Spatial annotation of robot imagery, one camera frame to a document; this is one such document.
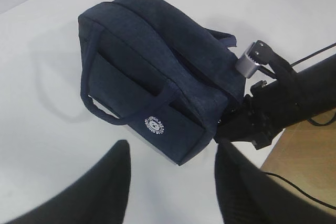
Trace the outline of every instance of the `bag handle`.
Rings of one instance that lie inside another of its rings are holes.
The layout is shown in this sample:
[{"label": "bag handle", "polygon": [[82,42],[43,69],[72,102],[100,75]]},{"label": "bag handle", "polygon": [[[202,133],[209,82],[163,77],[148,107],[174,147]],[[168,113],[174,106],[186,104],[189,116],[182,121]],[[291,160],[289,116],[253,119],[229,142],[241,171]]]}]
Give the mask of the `bag handle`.
[{"label": "bag handle", "polygon": [[162,106],[170,104],[172,101],[174,101],[177,97],[181,95],[178,86],[171,80],[168,80],[158,96],[151,98],[150,101],[144,107],[124,118],[116,118],[113,115],[109,115],[105,113],[105,111],[99,109],[93,103],[93,99],[89,96],[89,79],[92,65],[95,60],[94,58],[97,54],[100,36],[103,30],[104,30],[103,26],[97,23],[93,23],[89,42],[85,52],[85,57],[83,60],[83,70],[80,84],[81,87],[80,97],[85,107],[92,114],[99,117],[100,119],[103,119],[108,123],[114,125],[125,125],[135,120],[142,120],[147,118],[148,116],[151,115],[153,111]]}]

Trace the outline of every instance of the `white logo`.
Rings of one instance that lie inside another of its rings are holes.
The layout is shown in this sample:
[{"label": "white logo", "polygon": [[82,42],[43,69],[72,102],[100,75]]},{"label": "white logo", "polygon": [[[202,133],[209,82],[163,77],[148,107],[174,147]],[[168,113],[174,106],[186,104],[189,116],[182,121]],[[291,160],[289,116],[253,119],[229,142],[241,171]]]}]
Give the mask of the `white logo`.
[{"label": "white logo", "polygon": [[159,119],[153,116],[145,119],[145,124],[151,132],[156,133],[157,135],[163,134],[164,132],[163,124],[159,121]]}]

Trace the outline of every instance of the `wooden surface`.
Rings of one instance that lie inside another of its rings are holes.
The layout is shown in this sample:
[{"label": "wooden surface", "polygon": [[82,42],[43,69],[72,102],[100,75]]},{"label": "wooden surface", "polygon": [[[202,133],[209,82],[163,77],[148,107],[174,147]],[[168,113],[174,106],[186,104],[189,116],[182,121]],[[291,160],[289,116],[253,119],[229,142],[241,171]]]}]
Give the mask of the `wooden surface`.
[{"label": "wooden surface", "polygon": [[[314,119],[319,123],[327,122],[335,111]],[[304,121],[287,128],[261,169],[276,173],[311,196],[336,206],[336,123],[316,127]],[[336,216],[336,210],[308,199],[278,178],[274,180],[300,198]]]}]

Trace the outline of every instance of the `table surface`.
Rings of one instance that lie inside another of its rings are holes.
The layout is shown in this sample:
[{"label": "table surface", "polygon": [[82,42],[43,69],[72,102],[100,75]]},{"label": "table surface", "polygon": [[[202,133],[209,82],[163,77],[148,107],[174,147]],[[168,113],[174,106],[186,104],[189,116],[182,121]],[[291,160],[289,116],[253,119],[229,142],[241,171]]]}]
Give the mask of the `table surface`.
[{"label": "table surface", "polygon": [[[0,222],[58,194],[127,139],[132,181],[124,223],[222,223],[214,142],[178,167],[127,126],[109,125],[82,105],[77,16],[103,1],[111,0],[29,0],[0,15]],[[261,39],[293,62],[335,41],[336,0],[166,1],[202,26],[235,34],[237,55]],[[260,79],[268,80],[258,73],[246,90]],[[236,145],[260,167],[274,144],[259,151]]]}]

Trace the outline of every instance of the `front pocket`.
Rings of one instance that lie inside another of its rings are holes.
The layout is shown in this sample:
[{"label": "front pocket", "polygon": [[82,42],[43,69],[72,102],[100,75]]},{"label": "front pocket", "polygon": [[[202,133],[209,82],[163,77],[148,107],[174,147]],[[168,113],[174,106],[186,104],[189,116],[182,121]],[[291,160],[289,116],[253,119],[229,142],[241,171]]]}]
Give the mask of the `front pocket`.
[{"label": "front pocket", "polygon": [[[153,95],[96,54],[89,80],[90,95],[118,116],[130,115],[142,108]],[[130,126],[167,157],[179,163],[199,142],[205,129],[166,105],[153,118]]]}]

